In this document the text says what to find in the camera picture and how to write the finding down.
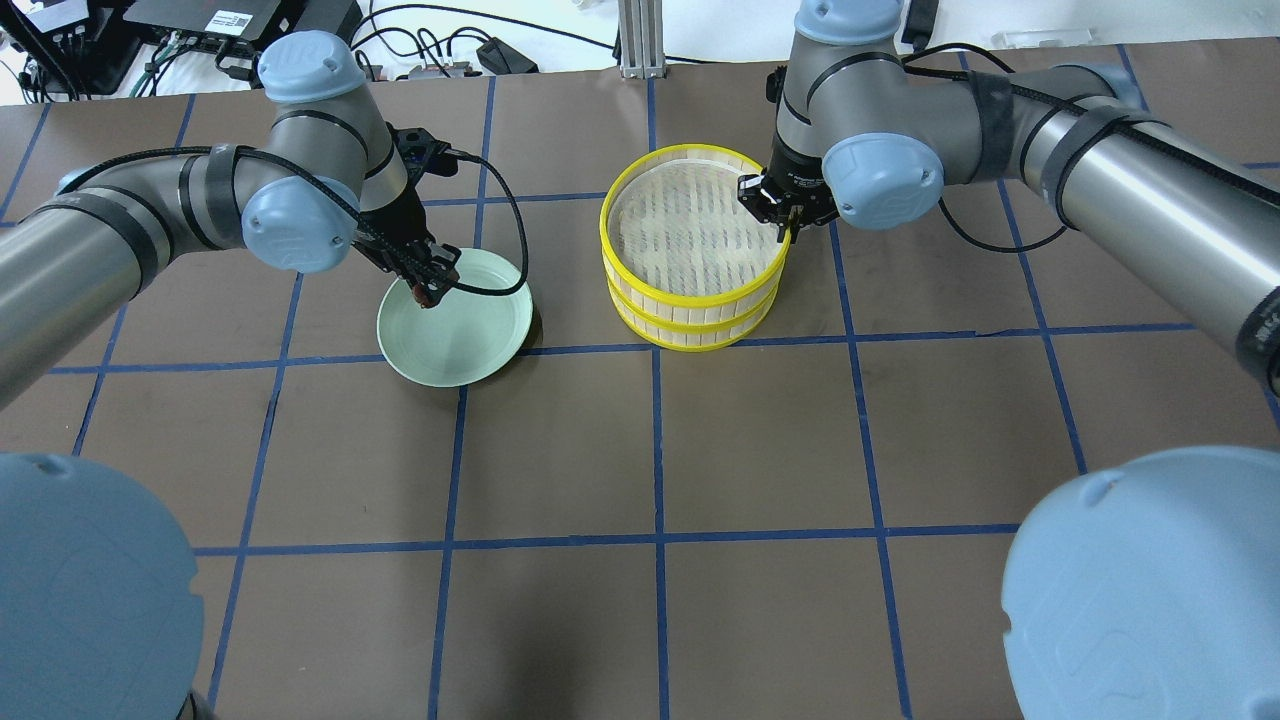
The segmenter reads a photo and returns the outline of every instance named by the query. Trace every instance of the blue joint cap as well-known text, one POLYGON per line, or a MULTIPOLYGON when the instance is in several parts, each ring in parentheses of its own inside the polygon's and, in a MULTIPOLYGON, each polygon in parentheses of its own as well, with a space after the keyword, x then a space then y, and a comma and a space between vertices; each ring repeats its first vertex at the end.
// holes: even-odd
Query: blue joint cap
POLYGON ((929 211, 942 197, 942 160, 905 135, 846 137, 822 159, 822 176, 849 224, 884 231, 929 211))
POLYGON ((81 457, 0 452, 0 715, 173 717, 204 601, 178 521, 81 457))
POLYGON ((285 35, 262 53, 257 77, 274 102, 316 102, 365 85, 365 73, 338 36, 308 29, 285 35))
POLYGON ((92 165, 84 165, 83 168, 76 168, 74 170, 63 176, 61 179, 58 181, 58 190, 54 192, 54 195, 61 195, 63 190, 68 184, 70 184, 73 179, 83 176, 86 172, 88 172, 90 168, 92 168, 92 165))
MULTIPOLYGON (((320 178, 352 206, 360 200, 349 187, 320 178)), ((241 215, 244 246, 259 260, 280 270, 321 273, 347 256, 356 220, 307 181, 293 176, 268 183, 248 199, 241 215)))
POLYGON ((827 45, 870 45, 897 32, 902 0, 804 0, 796 32, 827 45))
POLYGON ((1111 94, 1116 96, 1121 104, 1129 108, 1142 108, 1142 90, 1138 83, 1133 81, 1133 76, 1129 70, 1121 68, 1120 65, 1107 65, 1103 63, 1062 63, 1060 65, 1053 65, 1055 68, 1084 68, 1091 73, 1102 78, 1111 88, 1111 94))

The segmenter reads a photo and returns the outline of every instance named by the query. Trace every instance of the black cable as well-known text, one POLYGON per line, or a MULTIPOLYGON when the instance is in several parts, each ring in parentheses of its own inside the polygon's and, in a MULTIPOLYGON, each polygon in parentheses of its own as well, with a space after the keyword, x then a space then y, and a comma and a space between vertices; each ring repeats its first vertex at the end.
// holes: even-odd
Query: black cable
MULTIPOLYGON (((370 14, 374 13, 374 3, 375 1, 376 0, 369 0, 369 12, 370 12, 370 14)), ((378 27, 378 22, 376 20, 372 20, 371 24, 374 27, 374 32, 369 37, 378 37, 379 40, 381 40, 383 47, 385 47, 387 51, 390 53, 392 55, 396 55, 397 58, 413 58, 413 56, 422 58, 421 45, 419 46, 419 51, 417 53, 401 53, 401 51, 396 50, 394 47, 392 47, 390 42, 387 42, 387 38, 383 37, 383 29, 378 27)))
MULTIPOLYGON (((929 74, 925 74, 923 70, 929 70, 929 68, 913 68, 913 67, 910 67, 911 63, 919 60, 920 58, 927 58, 929 55, 933 55, 934 53, 941 53, 943 50, 968 50, 968 51, 974 53, 977 55, 982 55, 987 60, 991 60, 991 63, 993 65, 996 65, 1001 70, 1005 70, 1005 73, 1012 74, 1015 72, 1014 68, 1009 67, 1004 60, 1001 60, 1000 58, 997 58, 996 55, 993 55, 988 50, 986 50, 983 47, 978 47, 977 45, 970 45, 968 42, 943 42, 942 45, 937 45, 937 46, 929 47, 927 50, 920 50, 919 53, 911 53, 910 55, 906 55, 905 58, 902 58, 902 68, 908 73, 910 73, 910 74, 922 74, 922 76, 925 76, 925 77, 946 77, 947 79, 952 79, 952 81, 968 81, 969 79, 969 74, 959 72, 959 70, 931 70, 929 74), (933 74, 933 73, 946 73, 946 74, 945 76, 938 76, 938 74, 933 74)), ((955 219, 955 217, 951 215, 951 210, 947 209, 947 202, 942 197, 938 197, 938 209, 942 210, 942 217, 946 218, 947 224, 951 225, 951 229, 955 231, 955 233, 959 234, 961 240, 964 240, 969 245, 973 245, 974 247, 980 247, 982 250, 987 250, 988 252, 1002 252, 1002 254, 1007 254, 1007 255, 1019 255, 1019 254, 1023 254, 1023 252, 1030 252, 1032 250, 1039 250, 1041 247, 1044 247, 1046 245, 1048 245, 1048 243, 1053 242, 1055 240, 1062 237, 1062 234, 1066 232, 1066 225, 1062 224, 1062 225, 1059 225, 1059 228, 1056 231, 1053 231, 1053 233, 1050 234, 1048 237, 1037 240, 1036 242, 1033 242, 1030 245, 1023 245, 1021 247, 1005 247, 1005 246, 1000 246, 1000 245, 991 245, 991 243, 983 242, 983 241, 973 237, 968 232, 965 232, 965 229, 963 227, 960 227, 960 223, 955 219)))
POLYGON ((46 77, 45 68, 40 65, 35 59, 29 60, 31 67, 31 82, 35 86, 31 95, 36 102, 52 102, 54 99, 49 95, 49 78, 46 77))
POLYGON ((480 40, 480 42, 489 42, 490 40, 493 40, 492 35, 489 35, 488 32, 485 32, 485 31, 483 31, 483 29, 480 29, 480 28, 477 28, 475 26, 462 26, 462 27, 454 29, 453 32, 451 32, 449 36, 447 38, 444 38, 445 42, 447 42, 447 47, 445 47, 444 51, 449 56, 453 56, 453 41, 458 40, 458 38, 463 38, 463 37, 471 37, 471 38, 477 38, 477 40, 483 38, 483 40, 480 40))
POLYGON ((964 238, 965 242, 968 242, 969 245, 973 245, 974 247, 980 247, 983 250, 987 250, 989 252, 1004 252, 1006 255, 1018 255, 1018 254, 1021 254, 1021 252, 1030 252, 1032 250, 1038 250, 1041 247, 1044 247, 1046 245, 1048 245, 1048 243, 1053 242, 1055 240, 1062 237, 1062 233, 1066 232, 1066 225, 1062 225, 1062 227, 1057 228, 1056 231, 1053 231, 1053 234, 1051 234, 1051 236, 1048 236, 1048 237, 1046 237, 1043 240, 1038 240, 1038 241, 1036 241, 1036 242, 1033 242, 1030 245, 1024 245, 1021 247, 1002 247, 1000 245, 988 245, 988 243, 986 243, 986 242, 983 242, 983 241, 973 237, 972 234, 964 232, 964 228, 960 227, 960 223, 956 222, 956 219, 951 215, 951 210, 947 209, 947 201, 943 200, 943 199, 941 199, 941 197, 938 199, 938 209, 942 210, 942 217, 947 219, 947 224, 951 225, 951 229, 956 231, 956 234, 959 234, 961 238, 964 238))
POLYGON ((178 58, 182 58, 187 53, 191 53, 193 47, 195 47, 193 45, 179 47, 177 51, 174 51, 173 55, 169 55, 164 60, 160 60, 160 64, 156 67, 155 74, 151 76, 151 92, 148 92, 147 95, 150 95, 151 97, 156 96, 156 94, 160 91, 160 79, 164 78, 165 73, 169 72, 169 68, 173 67, 174 61, 178 58))
POLYGON ((920 58, 928 58, 929 55, 933 55, 936 53, 942 53, 943 50, 968 50, 974 55, 980 55, 986 58, 988 61, 991 61, 992 65, 996 65, 997 68, 1000 68, 1006 73, 1018 72, 1014 68, 1011 68, 1009 63, 1005 63, 1004 60, 997 58, 996 54, 992 53, 991 50, 987 50, 986 47, 978 47, 977 45, 970 45, 968 42, 943 42, 942 45, 934 45, 933 47, 929 47, 927 50, 920 50, 919 53, 911 53, 910 55, 904 56, 902 63, 909 65, 919 60, 920 58))
POLYGON ((352 50, 358 50, 360 46, 362 46, 364 44, 369 42, 370 40, 372 40, 375 37, 381 37, 383 35, 385 35, 388 32, 398 32, 401 35, 407 35, 410 37, 410 40, 413 41, 413 46, 417 49, 416 53, 408 53, 408 54, 401 54, 401 53, 396 53, 394 50, 392 50, 393 55, 396 55, 397 58, 415 58, 416 56, 416 58, 421 59, 422 63, 426 63, 426 49, 422 47, 422 42, 417 38, 416 35, 413 35, 412 32, 410 32, 410 31, 407 31, 407 29, 404 29, 402 27, 384 27, 384 28, 379 28, 372 35, 366 35, 365 37, 361 37, 356 42, 352 42, 351 44, 351 49, 352 50))
POLYGON ((422 46, 422 51, 426 53, 426 55, 429 58, 431 58, 431 61, 435 63, 435 67, 440 69, 440 74, 442 76, 444 76, 444 77, 453 77, 453 76, 449 74, 449 70, 444 69, 444 63, 442 63, 440 59, 435 56, 435 53, 431 53, 431 45, 428 45, 426 40, 422 40, 422 33, 424 32, 428 36, 431 37, 431 40, 435 42, 436 46, 440 45, 440 38, 435 37, 434 32, 431 32, 430 29, 428 29, 425 27, 420 27, 420 28, 417 28, 416 37, 417 37, 419 42, 421 44, 421 46, 422 46))
POLYGON ((444 50, 444 53, 448 56, 451 56, 451 58, 453 56, 453 41, 454 40, 475 40, 480 45, 484 45, 485 42, 492 41, 493 36, 490 35, 488 37, 481 37, 481 36, 471 33, 471 32, 458 32, 458 33, 451 35, 449 37, 445 38, 447 44, 445 44, 445 50, 444 50))
MULTIPOLYGON (((605 50, 608 50, 611 53, 613 51, 613 45, 611 45, 608 42, 600 42, 599 40, 594 40, 594 38, 586 37, 585 35, 577 35, 576 32, 568 32, 567 29, 559 29, 559 28, 554 28, 554 27, 540 26, 538 23, 530 23, 530 22, 526 22, 526 20, 517 20, 516 18, 508 18, 508 17, 504 17, 504 15, 494 15, 493 13, 484 13, 484 12, 480 12, 480 10, 467 10, 467 9, 463 9, 463 8, 451 8, 448 5, 433 5, 433 4, 429 4, 429 3, 404 3, 404 4, 401 4, 401 5, 390 5, 388 8, 381 8, 379 10, 374 10, 372 8, 370 8, 370 13, 367 15, 365 15, 360 20, 358 24, 356 24, 356 29, 358 31, 361 27, 364 27, 365 23, 371 23, 372 27, 374 27, 374 29, 376 31, 378 29, 378 23, 375 22, 375 19, 379 15, 385 14, 385 13, 390 13, 393 10, 443 10, 445 13, 458 13, 458 14, 462 14, 462 15, 474 15, 474 17, 477 17, 477 18, 486 18, 486 19, 490 19, 490 20, 498 20, 498 22, 517 24, 517 26, 522 26, 522 27, 527 27, 527 28, 532 28, 532 29, 540 29, 543 32, 549 32, 552 35, 559 35, 562 37, 571 37, 573 40, 579 40, 579 41, 586 42, 589 45, 595 45, 596 47, 603 47, 603 49, 605 49, 605 50)), ((364 40, 367 40, 369 37, 372 37, 372 35, 366 36, 365 38, 361 40, 361 42, 364 42, 364 40)), ((684 58, 684 56, 680 56, 680 55, 667 55, 667 59, 668 60, 676 60, 678 63, 694 63, 694 64, 699 64, 699 65, 705 65, 705 64, 710 64, 712 63, 710 60, 700 60, 698 58, 684 58)))
POLYGON ((151 78, 154 78, 156 74, 157 69, 156 58, 160 56, 160 53, 163 53, 165 47, 173 47, 174 51, 177 51, 178 42, 180 41, 182 41, 182 33, 177 35, 170 33, 170 36, 165 36, 160 42, 156 44, 156 46, 151 50, 151 58, 142 65, 145 70, 142 73, 142 81, 133 87, 133 92, 131 92, 131 96, 141 97, 146 95, 146 88, 148 85, 151 85, 151 78))
POLYGON ((461 150, 449 150, 448 154, 453 155, 458 160, 462 160, 463 163, 474 163, 476 165, 480 165, 485 170, 489 170, 490 174, 493 174, 494 179, 498 181, 498 184, 502 187, 503 195, 507 196, 507 204, 511 205, 511 211, 516 215, 516 237, 520 240, 520 278, 517 278, 515 284, 512 284, 511 287, 503 290, 488 290, 483 287, 463 284, 460 282, 452 282, 452 284, 453 287, 461 291, 471 292, 475 295, 488 295, 490 297, 503 297, 507 295, 515 295, 516 292, 520 291, 521 287, 525 286, 525 282, 529 281, 529 237, 525 234, 525 219, 520 215, 520 204, 516 202, 516 195, 511 192, 511 187, 507 184, 506 178, 502 177, 502 173, 498 172, 498 168, 494 168, 489 160, 485 160, 479 155, 463 152, 461 150))

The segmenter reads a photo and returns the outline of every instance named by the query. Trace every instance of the cable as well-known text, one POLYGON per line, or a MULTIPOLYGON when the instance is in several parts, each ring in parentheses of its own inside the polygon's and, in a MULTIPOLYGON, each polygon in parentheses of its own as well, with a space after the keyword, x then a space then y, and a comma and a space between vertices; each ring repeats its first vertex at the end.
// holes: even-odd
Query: cable
MULTIPOLYGON (((934 47, 920 50, 919 53, 911 53, 910 55, 906 55, 905 58, 902 58, 902 68, 908 73, 911 73, 911 74, 924 74, 923 72, 913 72, 913 70, 928 70, 929 68, 913 68, 913 67, 910 67, 911 63, 919 60, 920 58, 927 58, 929 55, 933 55, 936 53, 941 53, 943 50, 968 50, 968 51, 974 53, 977 55, 982 55, 987 60, 991 60, 991 63, 993 65, 996 65, 997 68, 1000 68, 1001 70, 1004 70, 1006 74, 1012 74, 1012 73, 1016 72, 1016 70, 1014 70, 1014 68, 1009 67, 1004 60, 1001 60, 1000 58, 997 58, 991 51, 988 51, 988 50, 986 50, 983 47, 978 47, 977 45, 970 45, 968 42, 943 42, 942 45, 937 45, 934 47)), ((947 77, 948 79, 954 79, 954 81, 963 79, 963 81, 968 82, 968 79, 969 79, 969 74, 968 73, 963 73, 963 72, 957 72, 957 70, 936 70, 936 72, 937 73, 947 73, 945 77, 947 77)), ((937 76, 937 74, 928 74, 925 77, 940 77, 940 76, 937 76)), ((955 217, 951 215, 951 210, 947 209, 947 202, 942 197, 938 197, 938 209, 942 210, 942 217, 946 218, 947 224, 951 225, 951 229, 955 231, 955 233, 959 234, 961 240, 964 240, 969 245, 973 245, 974 247, 980 247, 982 250, 986 250, 988 252, 1002 252, 1002 254, 1007 254, 1007 255, 1020 255, 1023 252, 1030 252, 1032 250, 1039 250, 1041 247, 1044 247, 1046 245, 1048 245, 1048 243, 1053 242, 1055 240, 1062 237, 1062 234, 1066 232, 1066 225, 1062 224, 1062 225, 1059 225, 1059 228, 1056 231, 1053 231, 1050 236, 1047 236, 1044 238, 1041 238, 1041 240, 1037 240, 1036 242, 1033 242, 1030 245, 1023 245, 1020 247, 1006 247, 1006 246, 1000 246, 1000 245, 991 245, 991 243, 983 242, 983 241, 973 237, 968 232, 965 232, 965 229, 963 227, 960 227, 960 223, 955 219, 955 217)))
POLYGON ((356 55, 356 67, 365 70, 365 76, 369 79, 375 79, 372 74, 374 64, 369 61, 369 55, 366 55, 364 50, 356 50, 355 55, 356 55))
POLYGON ((156 63, 168 58, 174 50, 178 49, 182 41, 182 33, 175 33, 168 42, 163 45, 156 45, 156 49, 151 51, 151 60, 143 65, 148 68, 142 73, 142 77, 133 83, 133 90, 129 91, 129 97, 138 97, 142 94, 142 88, 147 86, 147 82, 155 76, 156 63))
POLYGON ((448 56, 451 56, 451 58, 453 56, 453 41, 454 40, 475 40, 480 45, 484 45, 485 42, 490 42, 493 40, 493 36, 490 35, 490 36, 481 37, 481 36, 471 33, 471 32, 458 32, 458 33, 451 35, 449 37, 445 38, 447 42, 445 42, 445 50, 444 50, 444 54, 448 55, 448 56))
MULTIPOLYGON (((376 29, 378 29, 376 18, 379 15, 381 15, 381 14, 390 13, 393 10, 443 10, 445 13, 458 13, 458 14, 462 14, 462 15, 474 15, 474 17, 477 17, 477 18, 486 18, 486 19, 490 19, 490 20, 498 20, 498 22, 517 24, 517 26, 527 27, 527 28, 532 28, 532 29, 540 29, 543 32, 549 32, 552 35, 559 35, 562 37, 571 37, 573 40, 579 40, 579 41, 586 42, 589 45, 595 45, 596 47, 603 47, 603 49, 605 49, 605 50, 608 50, 611 53, 613 51, 613 45, 611 45, 608 42, 600 42, 599 40, 594 40, 594 38, 586 37, 585 35, 577 35, 576 32, 568 32, 567 29, 559 29, 559 28, 554 28, 554 27, 540 26, 538 23, 530 23, 530 22, 526 22, 526 20, 517 20, 516 18, 508 18, 508 17, 503 17, 503 15, 494 15, 493 13, 484 13, 484 12, 480 12, 480 10, 467 10, 467 9, 463 9, 463 8, 451 8, 448 5, 433 5, 433 4, 428 4, 428 3, 404 3, 404 4, 401 4, 401 5, 390 5, 388 8, 381 8, 379 10, 374 10, 372 8, 370 8, 370 13, 367 15, 365 15, 360 20, 358 24, 356 24, 356 29, 358 31, 361 27, 364 27, 365 23, 370 23, 370 24, 372 24, 372 27, 374 27, 374 29, 376 32, 376 29)), ((374 37, 374 36, 369 35, 365 38, 362 38, 360 42, 364 42, 369 37, 374 37)), ((680 56, 680 55, 667 55, 667 59, 668 60, 675 60, 677 63, 692 63, 692 64, 698 64, 698 65, 705 65, 705 64, 710 64, 712 63, 712 60, 700 60, 698 58, 684 58, 684 56, 680 56)))
MULTIPOLYGON (((120 165, 127 165, 129 163, 136 163, 138 160, 150 160, 150 159, 155 159, 155 158, 172 158, 172 156, 177 156, 177 155, 207 155, 209 152, 212 152, 212 150, 214 149, 211 146, 209 146, 209 145, 196 145, 196 146, 188 146, 188 147, 157 147, 157 149, 154 149, 154 150, 141 150, 138 152, 129 152, 127 155, 120 155, 119 158, 113 158, 110 160, 105 160, 102 163, 99 163, 97 165, 93 165, 92 168, 84 170, 83 173, 81 173, 79 176, 77 176, 74 179, 72 179, 70 182, 68 182, 67 186, 63 187, 60 195, 65 195, 68 192, 74 192, 76 190, 79 190, 91 178, 93 178, 93 177, 96 177, 96 176, 99 176, 99 174, 101 174, 101 173, 104 173, 106 170, 110 170, 111 168, 118 168, 120 165)), ((333 201, 334 205, 337 205, 343 213, 346 213, 352 219, 355 219, 356 220, 356 227, 360 229, 360 232, 365 233, 369 238, 371 238, 375 242, 378 242, 379 246, 380 246, 380 249, 384 249, 388 252, 396 255, 402 263, 406 264, 406 266, 416 269, 419 273, 421 273, 424 275, 430 275, 430 277, 438 279, 440 283, 443 283, 443 284, 445 284, 445 286, 448 286, 451 288, 461 290, 463 292, 470 292, 472 295, 484 295, 484 296, 489 296, 489 297, 504 297, 504 296, 515 295, 516 292, 518 292, 520 288, 524 287, 525 282, 527 282, 527 279, 529 279, 529 238, 527 238, 527 236, 525 233, 525 220, 524 220, 524 218, 520 214, 520 205, 516 202, 516 196, 515 196, 515 193, 511 192, 511 187, 507 184, 506 178, 502 177, 502 173, 499 173, 498 169, 493 167, 493 164, 490 164, 484 158, 480 158, 479 155, 472 155, 470 152, 462 152, 460 150, 449 150, 448 151, 449 155, 457 158, 458 160, 483 165, 484 169, 486 169, 490 173, 493 173, 494 179, 498 181, 498 184, 502 187, 503 193, 506 193, 506 196, 507 196, 507 202, 511 204, 511 209, 512 209, 512 211, 516 215, 516 234, 520 238, 520 278, 511 287, 506 287, 506 288, 500 288, 500 290, 493 290, 493 288, 486 288, 486 287, 477 287, 477 286, 467 284, 467 283, 458 282, 458 281, 454 281, 454 279, 451 279, 451 278, 440 277, 430 266, 420 263, 419 260, 416 260, 415 258, 410 256, 403 250, 398 249, 396 245, 388 242, 387 238, 384 238, 381 236, 381 233, 379 233, 371 224, 369 224, 369 220, 366 220, 360 214, 360 210, 357 210, 356 208, 352 208, 349 202, 347 202, 346 200, 343 200, 340 195, 338 195, 337 192, 334 192, 333 188, 330 188, 324 182, 321 182, 320 178, 317 178, 310 170, 307 170, 306 168, 298 165, 297 163, 294 163, 292 160, 289 160, 288 158, 282 158, 282 156, 275 155, 273 152, 268 152, 265 150, 257 150, 255 147, 237 147, 236 152, 237 152, 238 156, 253 158, 256 160, 262 160, 262 161, 266 161, 266 163, 271 163, 273 165, 283 168, 283 169, 293 173, 294 176, 302 178, 307 184, 310 184, 311 187, 316 188, 317 191, 320 191, 321 195, 324 195, 330 201, 333 201)))
POLYGON ((927 50, 920 50, 919 53, 911 53, 910 55, 906 55, 905 58, 902 58, 902 63, 909 65, 919 60, 920 58, 928 58, 929 55, 933 55, 936 53, 942 53, 943 50, 968 50, 974 55, 980 55, 986 58, 988 61, 991 61, 992 65, 996 65, 997 68, 1005 70, 1006 73, 1018 72, 1014 68, 1011 68, 1009 63, 1005 63, 1004 60, 997 58, 996 54, 992 53, 991 50, 987 50, 986 47, 978 47, 977 45, 970 45, 968 42, 943 42, 942 45, 934 45, 933 47, 929 47, 927 50))
POLYGON ((1032 250, 1039 250, 1041 247, 1044 247, 1046 245, 1062 237, 1062 233, 1066 232, 1066 225, 1061 225, 1060 228, 1053 231, 1053 234, 1043 240, 1038 240, 1030 245, 1024 245, 1021 247, 1002 247, 998 245, 987 245, 986 242, 982 242, 980 240, 977 240, 972 234, 964 232, 964 228, 960 227, 960 223, 956 222, 956 219, 951 215, 951 210, 947 209, 947 201, 941 197, 938 199, 938 209, 942 210, 942 217, 947 219, 947 224, 951 225, 951 229, 956 231, 956 234, 959 234, 965 242, 973 245, 974 247, 980 247, 983 250, 987 250, 989 252, 1004 252, 1006 255, 1019 255, 1021 252, 1030 252, 1032 250))
POLYGON ((388 32, 398 32, 401 35, 407 35, 410 37, 410 40, 413 41, 413 46, 417 47, 417 53, 408 53, 408 54, 401 54, 401 53, 396 53, 394 50, 392 50, 393 55, 396 55, 398 58, 413 58, 413 56, 417 56, 424 63, 426 63, 426 49, 422 47, 422 42, 419 41, 419 38, 417 38, 416 35, 413 35, 412 32, 410 32, 410 31, 407 31, 407 29, 404 29, 402 27, 384 27, 384 28, 379 28, 372 35, 366 35, 365 37, 361 37, 356 42, 352 42, 351 44, 351 49, 352 50, 358 50, 362 45, 365 45, 370 40, 372 40, 375 37, 380 38, 383 35, 385 35, 388 32))
POLYGON ((515 295, 516 292, 520 291, 521 287, 525 286, 525 282, 529 281, 529 237, 525 234, 525 219, 520 215, 520 204, 516 202, 516 195, 511 192, 511 187, 507 184, 507 179, 502 177, 502 173, 498 172, 498 168, 494 168, 489 160, 485 160, 479 155, 463 152, 461 150, 448 150, 448 154, 453 155, 458 160, 462 160, 463 163, 474 163, 476 165, 480 165, 485 170, 489 170, 490 174, 493 174, 494 179, 498 181, 498 184, 502 187, 502 193, 507 196, 507 204, 511 205, 512 214, 515 214, 516 217, 516 237, 520 240, 520 278, 517 278, 511 287, 503 290, 488 290, 484 287, 475 287, 452 281, 451 284, 465 292, 471 292, 475 295, 486 295, 490 297, 503 297, 507 295, 515 295))
POLYGON ((420 27, 420 28, 417 28, 417 33, 415 35, 415 37, 419 38, 419 42, 421 44, 422 51, 426 53, 426 55, 429 58, 431 58, 431 61, 435 63, 435 67, 440 69, 440 74, 442 76, 444 76, 444 77, 453 77, 453 76, 449 74, 449 70, 444 69, 444 63, 442 63, 440 59, 435 56, 435 53, 431 53, 431 46, 428 45, 425 40, 422 40, 422 33, 424 32, 426 35, 429 35, 433 41, 435 41, 435 46, 440 45, 440 38, 435 37, 434 32, 426 29, 425 27, 420 27))
POLYGON ((483 29, 480 29, 480 28, 477 28, 475 26, 462 26, 458 29, 451 32, 449 36, 445 38, 445 42, 447 42, 445 49, 444 49, 445 54, 448 54, 452 58, 453 56, 453 41, 458 40, 458 38, 463 38, 463 37, 470 37, 470 38, 480 40, 480 42, 489 42, 490 40, 493 40, 492 35, 489 35, 488 32, 485 32, 485 31, 483 31, 483 29))
POLYGON ((169 68, 173 67, 173 64, 178 60, 178 58, 182 58, 187 53, 191 53, 193 47, 195 47, 193 45, 186 45, 183 47, 179 47, 177 53, 169 55, 168 58, 160 61, 156 73, 151 76, 151 92, 148 92, 147 95, 155 97, 156 94, 160 92, 160 81, 164 78, 165 73, 169 72, 169 68))

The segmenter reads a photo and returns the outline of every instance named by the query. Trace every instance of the black electronic device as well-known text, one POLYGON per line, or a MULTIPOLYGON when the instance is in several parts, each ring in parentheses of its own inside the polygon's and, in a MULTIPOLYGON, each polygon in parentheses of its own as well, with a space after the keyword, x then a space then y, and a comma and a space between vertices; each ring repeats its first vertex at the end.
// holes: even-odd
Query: black electronic device
MULTIPOLYGON (((91 0, 63 0, 46 3, 40 10, 27 14, 31 26, 40 33, 61 64, 76 73, 90 95, 111 95, 120 87, 147 31, 124 22, 123 10, 108 3, 91 0)), ((22 42, 14 42, 27 50, 22 42)), ((67 92, 63 82, 50 73, 33 73, 28 90, 67 92)))
POLYGON ((476 59, 495 76, 536 73, 538 63, 497 37, 476 49, 476 59))
POLYGON ((252 58, 293 29, 302 6, 302 0, 137 0, 124 19, 195 37, 196 51, 252 58))
POLYGON ((351 45, 364 13, 356 0, 307 0, 294 31, 323 29, 351 45))

